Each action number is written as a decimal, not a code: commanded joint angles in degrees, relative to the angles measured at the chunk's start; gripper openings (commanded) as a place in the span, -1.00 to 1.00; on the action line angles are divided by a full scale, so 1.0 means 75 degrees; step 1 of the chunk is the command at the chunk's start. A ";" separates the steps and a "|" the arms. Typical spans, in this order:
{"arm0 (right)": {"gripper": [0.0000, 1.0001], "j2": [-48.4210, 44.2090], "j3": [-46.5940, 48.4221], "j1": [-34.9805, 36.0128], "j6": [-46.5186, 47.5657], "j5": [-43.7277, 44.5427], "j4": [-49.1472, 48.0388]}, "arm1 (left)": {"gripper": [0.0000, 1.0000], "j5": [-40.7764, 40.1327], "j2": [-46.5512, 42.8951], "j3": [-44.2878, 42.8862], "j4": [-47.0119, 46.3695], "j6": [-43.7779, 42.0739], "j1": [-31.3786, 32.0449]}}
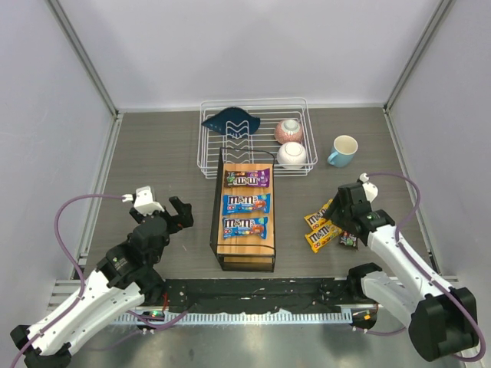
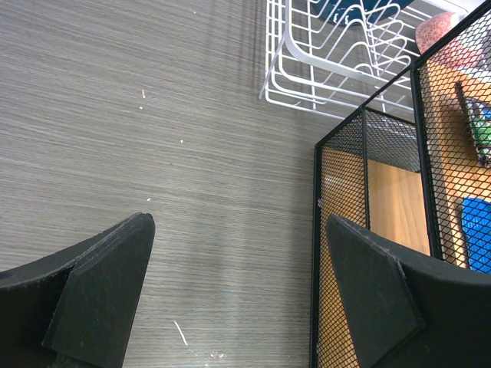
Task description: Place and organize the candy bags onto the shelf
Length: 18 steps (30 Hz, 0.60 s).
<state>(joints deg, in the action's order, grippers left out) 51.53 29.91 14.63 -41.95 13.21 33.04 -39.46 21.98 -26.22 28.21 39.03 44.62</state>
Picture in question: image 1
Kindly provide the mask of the blue candy bag short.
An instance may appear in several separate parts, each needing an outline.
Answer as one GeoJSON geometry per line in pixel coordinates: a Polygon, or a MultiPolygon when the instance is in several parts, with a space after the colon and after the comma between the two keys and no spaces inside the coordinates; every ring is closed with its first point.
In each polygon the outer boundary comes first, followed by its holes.
{"type": "Polygon", "coordinates": [[[242,236],[256,235],[261,239],[267,237],[268,217],[260,218],[223,218],[223,238],[236,238],[242,236]]]}

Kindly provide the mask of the blue candy bag long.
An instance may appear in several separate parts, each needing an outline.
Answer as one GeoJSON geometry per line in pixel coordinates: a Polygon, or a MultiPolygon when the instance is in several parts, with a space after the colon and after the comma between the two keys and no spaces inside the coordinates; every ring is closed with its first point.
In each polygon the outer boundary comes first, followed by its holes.
{"type": "Polygon", "coordinates": [[[271,195],[224,195],[223,215],[245,214],[252,212],[269,213],[271,206],[271,195]]]}

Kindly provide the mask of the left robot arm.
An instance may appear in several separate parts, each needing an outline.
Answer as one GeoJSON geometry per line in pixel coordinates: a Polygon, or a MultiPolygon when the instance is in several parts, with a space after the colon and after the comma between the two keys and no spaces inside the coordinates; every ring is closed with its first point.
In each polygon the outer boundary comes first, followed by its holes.
{"type": "Polygon", "coordinates": [[[171,215],[149,186],[117,200],[132,205],[130,215],[137,226],[125,241],[107,251],[88,276],[79,264],[74,265],[79,288],[48,316],[11,331],[18,348],[12,366],[23,360],[27,367],[66,367],[89,339],[121,314],[154,305],[163,297],[166,282],[154,266],[170,236],[193,226],[192,206],[171,197],[176,211],[171,215]]]}

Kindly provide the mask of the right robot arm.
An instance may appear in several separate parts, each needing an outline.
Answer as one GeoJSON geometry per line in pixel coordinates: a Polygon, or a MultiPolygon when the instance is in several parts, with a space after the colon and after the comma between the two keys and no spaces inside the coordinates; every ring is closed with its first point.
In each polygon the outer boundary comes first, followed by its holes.
{"type": "Polygon", "coordinates": [[[482,346],[476,299],[438,275],[400,234],[384,211],[374,211],[375,185],[357,181],[338,187],[325,218],[355,235],[397,276],[364,264],[350,270],[354,290],[385,307],[407,329],[414,349],[426,361],[482,346]]]}

